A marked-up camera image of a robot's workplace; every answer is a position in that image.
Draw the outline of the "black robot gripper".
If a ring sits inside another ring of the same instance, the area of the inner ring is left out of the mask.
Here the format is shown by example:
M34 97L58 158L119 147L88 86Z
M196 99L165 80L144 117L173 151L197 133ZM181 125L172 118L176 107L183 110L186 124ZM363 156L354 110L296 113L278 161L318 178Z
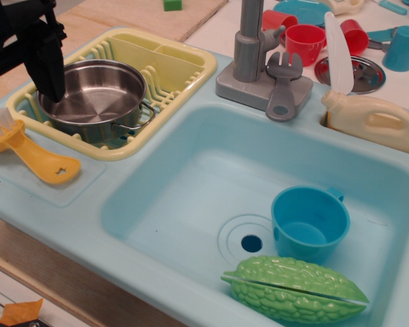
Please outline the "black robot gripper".
M38 91L57 103L65 94L64 26L56 1L0 1L0 76L23 64Z

